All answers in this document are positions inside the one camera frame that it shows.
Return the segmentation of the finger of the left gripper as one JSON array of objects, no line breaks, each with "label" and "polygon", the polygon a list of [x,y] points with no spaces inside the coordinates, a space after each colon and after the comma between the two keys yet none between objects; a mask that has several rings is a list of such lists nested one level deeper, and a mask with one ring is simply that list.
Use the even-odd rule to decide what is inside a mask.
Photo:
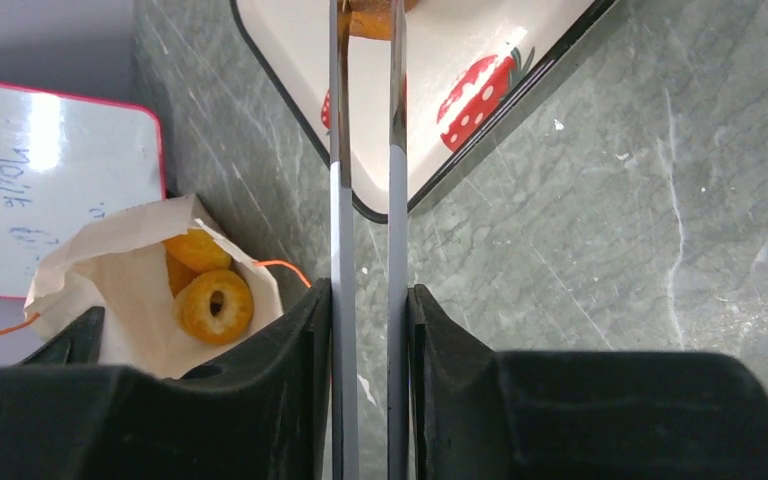
[{"label": "finger of the left gripper", "polygon": [[19,362],[20,365],[97,364],[106,310],[94,306]]}]

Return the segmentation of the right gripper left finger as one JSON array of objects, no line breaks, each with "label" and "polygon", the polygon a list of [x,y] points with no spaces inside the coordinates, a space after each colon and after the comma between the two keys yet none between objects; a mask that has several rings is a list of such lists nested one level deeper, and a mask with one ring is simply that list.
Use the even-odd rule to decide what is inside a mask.
[{"label": "right gripper left finger", "polygon": [[317,479],[330,389],[331,289],[265,377],[174,382],[126,368],[0,376],[0,479]]}]

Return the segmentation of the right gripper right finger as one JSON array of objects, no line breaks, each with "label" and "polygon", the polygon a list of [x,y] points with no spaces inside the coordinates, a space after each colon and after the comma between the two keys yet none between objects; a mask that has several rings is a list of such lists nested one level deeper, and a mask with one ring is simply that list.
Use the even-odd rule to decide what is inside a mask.
[{"label": "right gripper right finger", "polygon": [[420,479],[768,479],[768,394],[711,352],[496,351],[408,294]]}]

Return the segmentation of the paper bag with orange handles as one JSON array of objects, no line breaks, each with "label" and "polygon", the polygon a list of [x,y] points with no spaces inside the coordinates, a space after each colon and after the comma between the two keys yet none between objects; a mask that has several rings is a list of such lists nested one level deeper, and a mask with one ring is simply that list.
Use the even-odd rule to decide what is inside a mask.
[{"label": "paper bag with orange handles", "polygon": [[[175,318],[161,242],[189,229],[211,235],[248,284],[253,318],[243,336],[215,346],[191,337]],[[260,379],[291,358],[316,297],[285,310],[271,262],[230,240],[195,196],[129,208],[80,229],[41,262],[25,314],[43,345],[94,306],[106,310],[97,364],[0,367],[0,376],[63,376],[69,371],[134,369],[187,383]]]}]

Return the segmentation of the yellow fake doughnut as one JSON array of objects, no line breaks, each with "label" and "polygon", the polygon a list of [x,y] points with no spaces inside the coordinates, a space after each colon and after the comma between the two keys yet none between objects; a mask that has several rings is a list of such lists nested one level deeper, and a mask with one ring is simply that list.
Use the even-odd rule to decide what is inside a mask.
[{"label": "yellow fake doughnut", "polygon": [[175,318],[191,337],[221,346],[239,340],[253,318],[248,284],[231,270],[198,275],[175,297]]}]

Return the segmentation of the orange fake bread piece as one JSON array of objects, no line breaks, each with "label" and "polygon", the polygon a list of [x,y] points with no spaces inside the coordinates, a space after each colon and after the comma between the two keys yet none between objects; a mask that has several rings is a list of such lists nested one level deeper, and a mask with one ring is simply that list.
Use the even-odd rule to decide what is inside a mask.
[{"label": "orange fake bread piece", "polygon": [[229,269],[232,257],[202,229],[189,229],[161,244],[165,250],[168,284],[177,296],[200,274]]}]

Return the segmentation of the strawberry print tray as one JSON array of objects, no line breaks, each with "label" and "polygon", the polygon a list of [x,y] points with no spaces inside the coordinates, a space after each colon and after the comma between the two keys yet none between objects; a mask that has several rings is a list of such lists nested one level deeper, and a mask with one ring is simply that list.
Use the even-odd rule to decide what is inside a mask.
[{"label": "strawberry print tray", "polygon": [[[406,14],[408,203],[421,202],[610,10],[608,1],[421,1]],[[239,33],[322,157],[329,5],[234,1]],[[349,43],[353,203],[388,215],[390,43]]]}]

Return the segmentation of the yellow fake bread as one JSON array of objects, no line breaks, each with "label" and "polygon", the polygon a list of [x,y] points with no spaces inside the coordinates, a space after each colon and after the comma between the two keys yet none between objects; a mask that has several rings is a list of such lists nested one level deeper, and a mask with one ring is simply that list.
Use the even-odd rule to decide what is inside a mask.
[{"label": "yellow fake bread", "polygon": [[337,37],[349,36],[390,41],[395,27],[394,1],[337,1]]}]

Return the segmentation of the metal serving tongs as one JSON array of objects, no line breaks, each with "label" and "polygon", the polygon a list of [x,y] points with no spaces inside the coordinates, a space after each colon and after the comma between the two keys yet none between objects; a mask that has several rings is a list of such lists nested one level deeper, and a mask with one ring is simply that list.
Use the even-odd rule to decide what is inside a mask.
[{"label": "metal serving tongs", "polygon": [[[349,107],[349,41],[353,14],[382,10],[380,1],[329,4],[330,257],[332,294],[332,457],[336,479],[359,476],[356,307],[353,238],[352,151]],[[390,193],[405,194],[406,183],[406,4],[391,2]],[[410,395],[406,317],[405,235],[407,209],[390,200],[390,267],[387,322],[387,476],[408,475]]]}]

